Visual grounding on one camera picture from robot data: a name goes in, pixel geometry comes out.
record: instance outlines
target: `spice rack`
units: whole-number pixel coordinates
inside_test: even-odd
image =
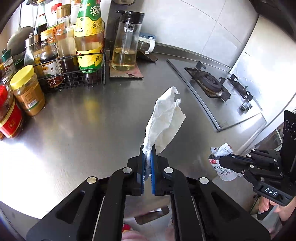
[[[88,69],[88,70],[78,70],[72,72],[66,72],[62,67],[62,73],[56,74],[52,76],[45,76],[39,78],[40,86],[44,93],[51,93],[56,92],[57,90],[63,90],[68,88],[76,88],[76,87],[86,87],[86,86],[94,86],[98,84],[105,84],[106,83],[106,54],[105,53],[91,53],[91,54],[81,54],[81,55],[74,55],[74,56],[67,56],[63,58],[55,59],[59,60],[60,63],[68,58],[73,57],[80,57],[80,56],[88,56],[88,55],[102,55],[102,64],[101,68],[99,69]],[[56,77],[62,77],[63,80],[56,86],[49,86],[47,83],[48,81],[52,82]]]

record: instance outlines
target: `wire rack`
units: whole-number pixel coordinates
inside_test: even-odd
[[[62,64],[65,60],[85,56],[85,55],[103,55],[101,68],[99,69],[88,69],[88,70],[77,70],[67,72],[65,71],[64,65]],[[56,92],[57,90],[63,90],[68,88],[76,88],[76,87],[85,87],[85,86],[94,86],[97,84],[105,84],[105,70],[106,70],[106,55],[105,53],[91,53],[91,54],[81,54],[81,55],[73,55],[63,58],[55,59],[60,61],[62,67],[62,73],[46,76],[39,78],[40,86],[44,93]],[[46,64],[52,62],[52,60],[43,62],[42,64]]]

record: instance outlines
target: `silver screw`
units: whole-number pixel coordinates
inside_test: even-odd
[[[172,173],[172,172],[174,171],[174,169],[171,168],[171,167],[166,167],[166,168],[164,169],[164,171],[165,171],[165,173]]]
[[[209,179],[207,179],[206,177],[201,177],[200,178],[200,183],[201,184],[208,184],[209,183]]]
[[[131,168],[130,167],[125,167],[122,169],[122,172],[125,174],[131,173]]]
[[[93,183],[95,183],[96,182],[96,178],[95,177],[89,177],[88,179],[87,179],[87,183],[88,184],[93,184]]]

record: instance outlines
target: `blue lid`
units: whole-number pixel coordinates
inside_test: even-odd
[[[144,39],[149,39],[150,37],[152,37],[154,40],[156,39],[156,36],[153,34],[148,34],[148,33],[140,33],[140,37],[144,38]]]

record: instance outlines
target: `metal cooktop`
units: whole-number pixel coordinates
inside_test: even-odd
[[[200,62],[191,64],[175,59],[167,62],[191,89],[218,131],[261,113],[247,86],[242,86],[236,76]]]

